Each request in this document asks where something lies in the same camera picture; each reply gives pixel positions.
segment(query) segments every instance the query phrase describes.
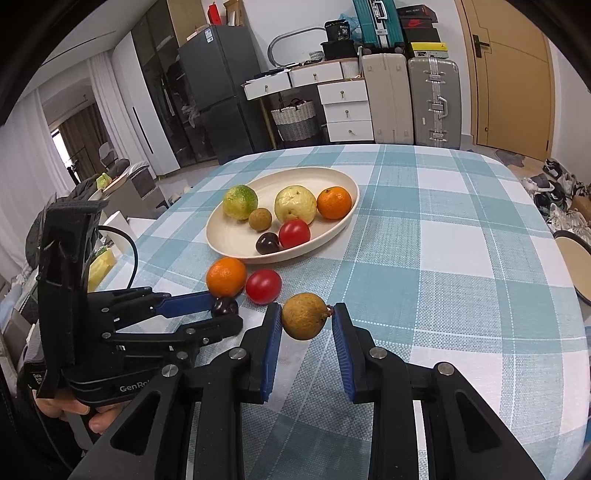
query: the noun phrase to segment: glass cabinet door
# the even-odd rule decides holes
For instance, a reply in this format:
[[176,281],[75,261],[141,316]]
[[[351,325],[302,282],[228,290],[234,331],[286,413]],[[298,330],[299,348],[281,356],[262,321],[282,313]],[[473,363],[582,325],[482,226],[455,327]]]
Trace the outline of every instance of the glass cabinet door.
[[166,0],[158,0],[131,34],[154,108],[178,164],[185,167],[212,158],[198,112],[191,108],[186,95],[178,42]]

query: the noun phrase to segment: window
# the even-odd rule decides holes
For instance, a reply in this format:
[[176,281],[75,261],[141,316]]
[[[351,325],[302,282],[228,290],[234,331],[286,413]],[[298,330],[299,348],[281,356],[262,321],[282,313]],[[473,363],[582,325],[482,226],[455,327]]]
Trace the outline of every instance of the window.
[[71,167],[72,161],[70,160],[70,156],[68,155],[68,151],[66,150],[64,139],[61,137],[60,131],[55,129],[53,132],[51,132],[51,137],[56,145],[57,152],[60,154],[61,161],[66,167]]

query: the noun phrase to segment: red tomato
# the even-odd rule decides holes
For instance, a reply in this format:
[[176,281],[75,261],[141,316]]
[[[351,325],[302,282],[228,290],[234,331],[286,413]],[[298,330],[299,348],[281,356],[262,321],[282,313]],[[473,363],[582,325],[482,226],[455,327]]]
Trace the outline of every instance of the red tomato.
[[273,270],[258,270],[246,281],[246,295],[258,305],[271,303],[281,291],[281,277]]
[[303,220],[289,220],[279,230],[279,242],[283,248],[293,248],[310,241],[310,227]]

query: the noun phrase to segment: black cable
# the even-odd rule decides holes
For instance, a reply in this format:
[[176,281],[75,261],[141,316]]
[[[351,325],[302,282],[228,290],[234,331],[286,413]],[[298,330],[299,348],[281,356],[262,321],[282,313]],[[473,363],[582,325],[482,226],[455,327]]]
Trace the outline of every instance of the black cable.
[[73,467],[68,463],[68,461],[64,458],[64,456],[60,453],[60,451],[57,448],[57,445],[53,442],[51,435],[49,435],[49,431],[47,430],[47,426],[45,425],[45,421],[43,420],[43,413],[41,412],[41,410],[39,410],[39,407],[37,406],[37,403],[35,402],[34,398],[33,398],[33,404],[34,404],[33,409],[35,410],[35,413],[37,413],[37,417],[39,418],[39,422],[41,422],[41,427],[43,427],[43,431],[45,432],[45,435],[47,436],[49,443],[51,443],[53,450],[55,451],[56,455],[61,460],[61,462],[64,464],[64,466],[70,472],[72,472],[74,470]]
[[117,235],[121,235],[123,238],[125,238],[129,242],[129,244],[131,245],[131,248],[134,250],[134,271],[131,274],[131,278],[129,279],[129,283],[127,284],[127,288],[131,288],[131,284],[135,280],[135,274],[138,272],[138,263],[139,263],[138,248],[135,246],[134,239],[132,239],[123,230],[119,230],[118,228],[115,228],[113,226],[99,225],[99,232],[111,232],[111,233],[116,233]]

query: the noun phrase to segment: orange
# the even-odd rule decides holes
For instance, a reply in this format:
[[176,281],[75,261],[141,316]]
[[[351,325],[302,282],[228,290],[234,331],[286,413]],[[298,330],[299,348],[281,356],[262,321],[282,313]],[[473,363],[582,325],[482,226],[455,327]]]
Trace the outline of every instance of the orange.
[[316,199],[320,214],[327,220],[341,220],[351,211],[351,195],[343,187],[331,187],[322,190]]
[[214,297],[233,297],[246,284],[246,267],[236,258],[221,258],[209,267],[205,282]]

